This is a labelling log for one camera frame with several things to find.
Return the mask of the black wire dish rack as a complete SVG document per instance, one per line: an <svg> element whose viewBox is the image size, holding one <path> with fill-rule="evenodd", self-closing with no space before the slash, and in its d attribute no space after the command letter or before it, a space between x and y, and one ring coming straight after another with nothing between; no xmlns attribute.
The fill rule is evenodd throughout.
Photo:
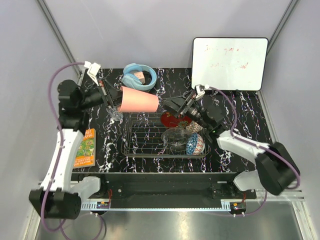
<svg viewBox="0 0 320 240"><path fill-rule="evenodd" d="M210 147L205 142L204 150L197 154L187 153L191 137L185 129L166 127L161 122L161 113L130 113L125 118L121 152L131 158L199 159L205 157Z"/></svg>

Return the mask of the beige patterned bowl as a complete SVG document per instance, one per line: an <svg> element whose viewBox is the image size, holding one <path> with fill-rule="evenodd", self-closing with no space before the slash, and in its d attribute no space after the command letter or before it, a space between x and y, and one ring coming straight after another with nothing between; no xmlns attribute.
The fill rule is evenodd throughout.
<svg viewBox="0 0 320 240"><path fill-rule="evenodd" d="M187 126L185 127L185 129L186 129L189 133L194 134L194 133L200 132L200 131L203 129L203 127L200 126L200 125L199 125L198 123L196 123L195 121L192 121L189 125L187 125Z"/></svg>

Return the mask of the clear plastic tumbler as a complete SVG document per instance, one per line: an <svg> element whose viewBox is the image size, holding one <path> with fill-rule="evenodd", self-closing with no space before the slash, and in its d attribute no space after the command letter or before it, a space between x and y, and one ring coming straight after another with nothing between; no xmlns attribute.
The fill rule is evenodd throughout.
<svg viewBox="0 0 320 240"><path fill-rule="evenodd" d="M123 119L123 113L120 112L120 106L115 106L115 107L107 107L106 108L107 113L109 114L110 118L118 122Z"/></svg>

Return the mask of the red floral lacquer bowl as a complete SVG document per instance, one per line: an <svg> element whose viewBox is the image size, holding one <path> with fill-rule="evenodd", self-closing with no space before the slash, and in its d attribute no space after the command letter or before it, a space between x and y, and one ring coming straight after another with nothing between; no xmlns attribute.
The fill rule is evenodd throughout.
<svg viewBox="0 0 320 240"><path fill-rule="evenodd" d="M191 124L192 120L188 116L176 118L167 111L161 115L160 122L167 128L186 128Z"/></svg>

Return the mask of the pink plastic cup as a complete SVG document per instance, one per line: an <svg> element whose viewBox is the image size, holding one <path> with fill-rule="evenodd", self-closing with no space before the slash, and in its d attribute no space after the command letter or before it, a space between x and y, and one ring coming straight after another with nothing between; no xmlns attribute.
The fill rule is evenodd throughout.
<svg viewBox="0 0 320 240"><path fill-rule="evenodd" d="M120 113L155 113L159 106L156 95L122 86L122 102L117 110Z"/></svg>

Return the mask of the blue triangle pattern bowl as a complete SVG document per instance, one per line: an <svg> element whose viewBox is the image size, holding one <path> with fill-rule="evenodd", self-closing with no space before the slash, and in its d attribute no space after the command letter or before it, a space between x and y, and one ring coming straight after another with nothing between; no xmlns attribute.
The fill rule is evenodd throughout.
<svg viewBox="0 0 320 240"><path fill-rule="evenodd" d="M186 143L187 155L200 155L205 149L205 142L198 133L193 133Z"/></svg>

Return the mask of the clear glass bowl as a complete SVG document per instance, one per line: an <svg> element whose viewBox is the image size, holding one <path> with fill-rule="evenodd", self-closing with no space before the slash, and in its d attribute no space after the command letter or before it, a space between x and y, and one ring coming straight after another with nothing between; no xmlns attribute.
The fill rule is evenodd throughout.
<svg viewBox="0 0 320 240"><path fill-rule="evenodd" d="M186 144L192 134L181 127L173 127L167 129L162 135L161 140L172 146L180 146Z"/></svg>

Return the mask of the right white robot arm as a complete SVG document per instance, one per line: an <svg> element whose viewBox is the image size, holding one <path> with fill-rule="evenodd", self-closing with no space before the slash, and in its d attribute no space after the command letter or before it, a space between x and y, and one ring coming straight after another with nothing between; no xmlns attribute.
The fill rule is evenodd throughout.
<svg viewBox="0 0 320 240"><path fill-rule="evenodd" d="M224 116L218 106L201 107L192 97L172 97L163 100L163 107L176 118L188 116L203 127L207 140L220 149L234 153L255 165L254 171L237 173L227 185L228 195L239 198L247 190L265 189L278 196L290 189L293 181L299 185L300 171L285 146L279 142L262 143L235 134L225 128Z"/></svg>

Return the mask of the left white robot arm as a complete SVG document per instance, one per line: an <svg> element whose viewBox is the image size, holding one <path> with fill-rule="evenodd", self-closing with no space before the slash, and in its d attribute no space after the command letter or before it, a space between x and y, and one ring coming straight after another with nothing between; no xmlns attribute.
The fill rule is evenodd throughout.
<svg viewBox="0 0 320 240"><path fill-rule="evenodd" d="M57 141L47 174L38 189L31 190L29 201L41 219L68 219L78 217L82 202L94 195L103 198L108 186L100 177L86 176L76 185L71 177L78 149L89 124L89 108L104 105L108 109L122 102L121 90L100 80L91 90L84 90L73 80L64 80L58 87L59 110Z"/></svg>

